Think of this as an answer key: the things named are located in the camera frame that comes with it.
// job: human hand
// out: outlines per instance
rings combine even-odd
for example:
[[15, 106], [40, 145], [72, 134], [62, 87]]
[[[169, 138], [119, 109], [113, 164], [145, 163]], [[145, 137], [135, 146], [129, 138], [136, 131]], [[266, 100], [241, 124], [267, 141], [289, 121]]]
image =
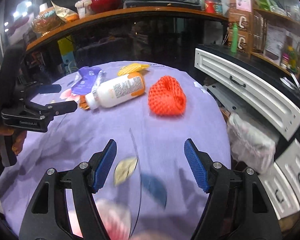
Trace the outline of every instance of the human hand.
[[[0, 135], [8, 136], [12, 135], [14, 132], [14, 129], [7, 126], [0, 126]], [[15, 155], [18, 155], [23, 148], [23, 143], [27, 137], [27, 131], [22, 131], [16, 138], [16, 141], [14, 142], [12, 146], [12, 151], [15, 153]]]

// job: blue leaf print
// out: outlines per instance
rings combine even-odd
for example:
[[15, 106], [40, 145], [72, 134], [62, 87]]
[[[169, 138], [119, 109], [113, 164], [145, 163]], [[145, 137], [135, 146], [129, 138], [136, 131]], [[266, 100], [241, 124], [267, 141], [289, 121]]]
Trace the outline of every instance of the blue leaf print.
[[164, 208], [167, 204], [167, 190], [155, 176], [141, 173], [141, 185]]

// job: white bottle cap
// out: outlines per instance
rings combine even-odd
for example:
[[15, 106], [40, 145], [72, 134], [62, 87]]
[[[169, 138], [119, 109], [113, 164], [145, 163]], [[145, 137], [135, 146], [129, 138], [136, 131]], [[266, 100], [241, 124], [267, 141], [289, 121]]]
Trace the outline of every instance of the white bottle cap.
[[86, 94], [86, 102], [91, 110], [97, 109], [100, 106], [98, 99], [94, 97], [92, 92]]
[[39, 11], [43, 12], [44, 10], [48, 9], [48, 4], [43, 3], [42, 5], [39, 6]]

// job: white cabinet door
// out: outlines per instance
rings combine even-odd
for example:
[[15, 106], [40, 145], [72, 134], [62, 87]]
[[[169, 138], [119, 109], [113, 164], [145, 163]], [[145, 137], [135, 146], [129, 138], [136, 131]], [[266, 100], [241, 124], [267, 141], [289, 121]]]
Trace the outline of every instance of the white cabinet door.
[[300, 205], [292, 187], [276, 163], [267, 173], [259, 175], [279, 219], [300, 210]]
[[300, 203], [300, 143], [295, 139], [275, 161], [290, 182]]
[[279, 90], [250, 71], [201, 49], [195, 50], [194, 66], [243, 98], [287, 140], [300, 126], [300, 109]]

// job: yellow mesh fruit net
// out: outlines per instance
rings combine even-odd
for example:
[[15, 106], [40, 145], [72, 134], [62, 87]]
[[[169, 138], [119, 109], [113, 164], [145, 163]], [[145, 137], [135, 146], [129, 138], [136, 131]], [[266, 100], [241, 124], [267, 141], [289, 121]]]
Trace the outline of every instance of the yellow mesh fruit net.
[[128, 66], [122, 67], [120, 69], [120, 71], [118, 72], [118, 76], [123, 76], [123, 75], [130, 74], [133, 72], [138, 72], [138, 71], [146, 69], [148, 67], [149, 67], [148, 64], [132, 63]]

